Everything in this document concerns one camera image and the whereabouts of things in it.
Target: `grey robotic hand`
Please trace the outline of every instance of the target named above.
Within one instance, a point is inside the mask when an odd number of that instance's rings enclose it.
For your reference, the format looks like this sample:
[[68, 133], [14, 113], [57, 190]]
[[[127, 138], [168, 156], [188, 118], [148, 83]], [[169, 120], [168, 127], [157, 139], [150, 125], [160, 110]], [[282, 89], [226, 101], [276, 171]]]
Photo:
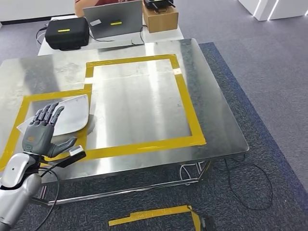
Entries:
[[36, 112], [23, 136], [22, 142], [23, 151], [53, 158], [72, 147], [76, 142], [75, 137], [71, 137], [60, 144], [51, 143], [54, 126], [64, 109], [63, 106], [59, 107], [52, 115], [57, 105], [58, 103], [47, 105]]

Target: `white curved plate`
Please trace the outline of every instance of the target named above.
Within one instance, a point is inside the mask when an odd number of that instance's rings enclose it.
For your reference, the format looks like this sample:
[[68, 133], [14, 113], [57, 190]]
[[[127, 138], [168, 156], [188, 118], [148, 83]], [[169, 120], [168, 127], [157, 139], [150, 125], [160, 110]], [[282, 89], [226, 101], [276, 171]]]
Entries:
[[[54, 112], [60, 106], [64, 110], [59, 116], [54, 127], [54, 136], [60, 136], [83, 129], [88, 120], [88, 95], [80, 95], [75, 98], [60, 102]], [[33, 119], [30, 117], [25, 122], [17, 126], [21, 133], [25, 134], [27, 126]]]

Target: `person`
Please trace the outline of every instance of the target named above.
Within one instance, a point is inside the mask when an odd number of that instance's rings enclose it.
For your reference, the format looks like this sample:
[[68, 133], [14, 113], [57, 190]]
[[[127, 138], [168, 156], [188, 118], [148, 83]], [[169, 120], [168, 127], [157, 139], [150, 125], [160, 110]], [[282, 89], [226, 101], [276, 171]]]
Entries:
[[77, 17], [85, 16], [83, 9], [92, 6], [101, 6], [111, 3], [132, 1], [132, 0], [75, 0], [75, 14]]

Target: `laptop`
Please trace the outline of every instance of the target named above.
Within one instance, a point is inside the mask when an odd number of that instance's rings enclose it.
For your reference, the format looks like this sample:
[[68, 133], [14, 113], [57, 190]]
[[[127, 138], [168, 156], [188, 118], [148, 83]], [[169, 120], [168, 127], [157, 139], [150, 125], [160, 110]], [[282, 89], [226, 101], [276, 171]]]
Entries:
[[140, 32], [143, 26], [141, 0], [84, 8], [95, 39]]

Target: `cardboard box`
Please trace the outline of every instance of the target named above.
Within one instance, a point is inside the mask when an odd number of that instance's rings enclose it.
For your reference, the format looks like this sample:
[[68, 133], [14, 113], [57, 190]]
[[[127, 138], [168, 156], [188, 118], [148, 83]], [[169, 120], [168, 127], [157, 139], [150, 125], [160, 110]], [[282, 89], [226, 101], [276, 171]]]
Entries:
[[143, 18], [149, 33], [177, 29], [179, 13], [177, 8], [169, 6], [168, 11], [156, 13], [143, 4]]

